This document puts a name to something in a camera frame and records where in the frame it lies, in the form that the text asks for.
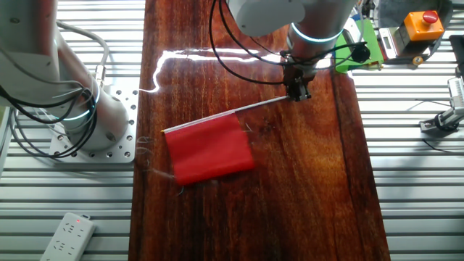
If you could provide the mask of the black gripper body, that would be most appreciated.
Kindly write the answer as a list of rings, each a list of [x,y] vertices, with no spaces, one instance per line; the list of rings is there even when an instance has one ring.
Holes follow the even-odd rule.
[[[311,66],[303,68],[296,65],[283,66],[283,84],[286,87],[286,93],[289,89],[293,89],[300,95],[300,86],[306,86],[308,89],[309,82],[315,78],[315,71]]]

